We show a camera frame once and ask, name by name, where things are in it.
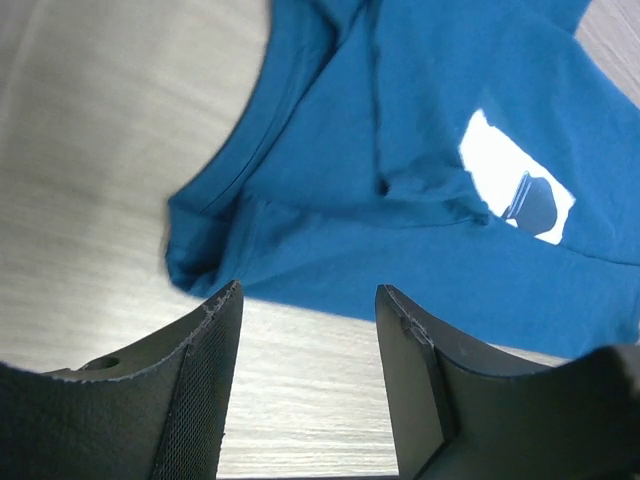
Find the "white print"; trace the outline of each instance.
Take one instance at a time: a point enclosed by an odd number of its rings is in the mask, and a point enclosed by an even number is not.
[[[480,197],[507,223],[557,245],[573,195],[478,110],[460,143],[465,169]]]

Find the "table surface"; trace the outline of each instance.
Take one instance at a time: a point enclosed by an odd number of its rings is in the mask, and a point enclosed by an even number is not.
[[[164,205],[239,118],[267,19],[255,0],[0,2],[0,359],[76,368],[197,304],[166,279]],[[579,32],[636,101],[639,25],[602,0]],[[245,310],[221,475],[395,472],[374,325]]]

